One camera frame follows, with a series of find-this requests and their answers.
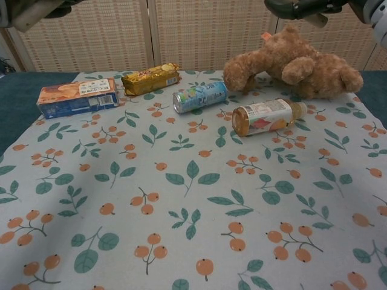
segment bottle cap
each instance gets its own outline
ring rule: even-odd
[[[307,111],[308,111],[307,105],[302,101],[300,101],[298,104],[300,105],[300,108],[301,108],[301,117],[303,117],[307,114]]]

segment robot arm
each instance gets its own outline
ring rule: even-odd
[[[387,48],[387,0],[265,0],[266,7],[282,19],[305,19],[323,27],[327,18],[322,14],[339,13],[342,6],[349,4],[357,18],[372,25],[374,39]]]

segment gold wrapper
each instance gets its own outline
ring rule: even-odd
[[[134,72],[122,77],[126,95],[142,95],[157,89],[171,86],[180,80],[175,63],[149,68],[144,71]]]

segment orange tag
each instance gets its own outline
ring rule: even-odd
[[[265,40],[265,41],[267,41],[269,38],[271,38],[271,34],[269,33],[269,32],[264,32],[262,35],[261,35],[261,37]]]

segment bottle label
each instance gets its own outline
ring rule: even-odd
[[[293,119],[291,107],[284,100],[266,101],[242,108],[249,116],[248,135],[285,128]]]

